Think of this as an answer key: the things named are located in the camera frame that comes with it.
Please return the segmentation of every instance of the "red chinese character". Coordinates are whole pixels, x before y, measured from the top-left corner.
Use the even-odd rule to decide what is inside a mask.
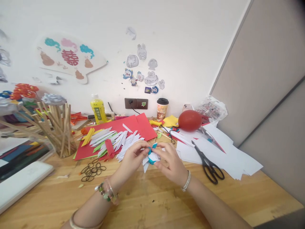
[[[78,65],[78,56],[72,51],[63,50],[61,53],[64,61],[66,61],[69,65],[76,66]]]

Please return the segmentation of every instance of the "wall socket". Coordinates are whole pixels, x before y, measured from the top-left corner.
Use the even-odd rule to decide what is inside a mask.
[[[148,99],[125,98],[125,109],[148,109]]]

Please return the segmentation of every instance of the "table surface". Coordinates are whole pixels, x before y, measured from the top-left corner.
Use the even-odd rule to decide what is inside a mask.
[[[169,142],[162,136],[159,142]],[[0,228],[59,228],[72,213],[94,193],[106,176],[120,166],[117,159],[103,162],[107,169],[91,182],[81,182],[79,172],[96,159],[74,161],[72,156],[60,159],[56,154],[45,162],[55,171],[0,215]],[[225,179],[212,184],[201,165],[184,163],[220,199],[240,214],[251,226],[257,226],[303,208],[262,171],[242,180]],[[69,178],[58,178],[69,174]],[[153,165],[146,173],[143,167],[122,187],[121,203],[113,206],[104,219],[103,228],[210,228],[204,215],[187,192],[182,192]]]

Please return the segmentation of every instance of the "bangle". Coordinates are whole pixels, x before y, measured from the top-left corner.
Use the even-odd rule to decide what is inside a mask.
[[[95,187],[96,191],[99,191],[103,198],[108,202],[112,201],[114,205],[119,204],[119,197],[118,195],[114,195],[114,192],[110,186],[109,179],[106,178],[104,182],[102,182],[99,186]]]
[[[182,191],[185,192],[187,187],[188,187],[188,184],[190,183],[190,180],[191,180],[191,172],[188,170],[188,178],[187,178],[187,181],[185,183],[185,185],[183,187],[181,187]]]
[[[71,217],[70,217],[70,220],[69,220],[69,222],[70,222],[70,227],[71,228],[73,228],[73,229],[99,229],[100,227],[101,227],[101,225],[103,224],[103,221],[99,224],[99,225],[97,225],[96,227],[90,227],[90,228],[84,228],[84,227],[79,227],[79,226],[76,226],[75,225],[75,223],[74,223],[74,221],[73,221],[73,217],[74,217],[74,215],[75,215],[75,213],[77,212],[77,210],[71,215]]]

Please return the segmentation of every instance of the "yellow drink bottle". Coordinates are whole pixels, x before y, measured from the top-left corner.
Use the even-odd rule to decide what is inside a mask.
[[[96,124],[107,122],[104,102],[98,98],[98,94],[92,94],[91,97],[93,98],[93,100],[91,101],[90,105],[94,112]]]

